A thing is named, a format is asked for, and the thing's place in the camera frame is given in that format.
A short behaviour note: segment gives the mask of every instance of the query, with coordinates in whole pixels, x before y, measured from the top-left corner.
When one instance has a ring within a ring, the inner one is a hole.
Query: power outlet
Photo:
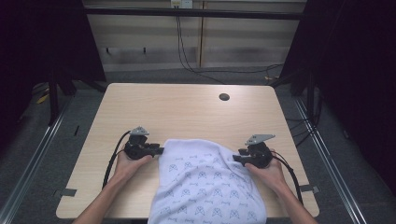
[[[181,8],[192,8],[192,0],[181,0]]]
[[[181,0],[171,0],[171,8],[181,8]]]

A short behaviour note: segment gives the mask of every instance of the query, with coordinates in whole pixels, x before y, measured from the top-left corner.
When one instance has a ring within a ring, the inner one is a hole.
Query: wooden table
[[[220,100],[222,93],[227,93],[230,99]],[[115,145],[123,133],[139,125],[149,131],[149,143],[163,146],[170,138],[199,138],[235,151],[246,147],[245,142],[253,134],[275,134],[275,138],[266,141],[267,146],[285,157],[301,186],[309,184],[271,87],[117,83],[107,88],[67,184],[67,189],[77,190],[76,195],[62,197],[56,212],[58,217],[77,217],[97,196]],[[289,172],[283,170],[290,188],[295,191]],[[255,181],[268,217],[285,217],[275,194]],[[158,185],[156,159],[139,169],[107,217],[147,218]],[[302,194],[307,210],[317,216],[318,205],[312,191]]]

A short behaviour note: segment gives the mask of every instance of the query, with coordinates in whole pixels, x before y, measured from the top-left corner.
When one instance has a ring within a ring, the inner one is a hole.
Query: round hole
[[[222,100],[222,101],[228,101],[228,100],[230,100],[230,95],[227,94],[227,93],[222,93],[222,94],[219,96],[219,98],[220,98],[220,100]]]

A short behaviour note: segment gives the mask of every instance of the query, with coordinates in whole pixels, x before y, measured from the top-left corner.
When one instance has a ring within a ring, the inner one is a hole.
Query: patterned cloth
[[[206,140],[166,141],[160,186],[148,223],[265,223],[266,211],[248,170],[233,152]]]

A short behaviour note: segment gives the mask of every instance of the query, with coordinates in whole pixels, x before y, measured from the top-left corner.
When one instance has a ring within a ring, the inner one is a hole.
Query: aluminum rail
[[[50,143],[52,142],[53,137],[57,133],[59,127],[61,126],[62,120],[64,119],[64,113],[69,107],[72,101],[72,97],[69,97],[67,102],[59,115],[59,117],[54,121],[52,126],[49,126],[43,138],[41,139],[40,144],[35,150],[35,154],[32,159],[30,159],[29,164],[24,170],[18,184],[15,186],[14,190],[12,190],[11,194],[8,196],[5,205],[0,211],[0,223],[1,224],[9,224],[12,219],[15,217],[18,208],[20,207],[22,200],[29,189],[37,170],[43,161],[48,148],[50,147]]]
[[[326,144],[324,143],[323,139],[321,138],[317,129],[313,127],[311,122],[306,115],[306,108],[301,100],[298,98],[295,101],[297,108],[300,112],[301,117],[305,120],[306,128],[309,132],[311,132],[312,140],[314,141],[315,146],[317,147],[318,153],[322,158],[327,171],[332,179],[332,182],[335,185],[338,193],[340,194],[341,200],[343,201],[346,210],[348,211],[350,217],[352,218],[353,223],[355,224],[367,224],[366,219],[359,207],[359,204],[355,200],[355,197],[352,195],[347,183],[345,182],[344,178],[341,176],[340,171],[337,168],[334,160],[332,159],[332,155],[330,154],[329,149],[327,149]]]
[[[206,17],[206,18],[239,18],[266,19],[283,21],[300,21],[303,19],[319,18],[319,15],[305,15],[298,12],[266,12],[266,11],[237,11],[214,10],[198,8],[157,8],[157,7],[26,7],[34,12],[44,13],[85,13],[90,15],[126,15],[126,16],[169,16],[169,17]]]

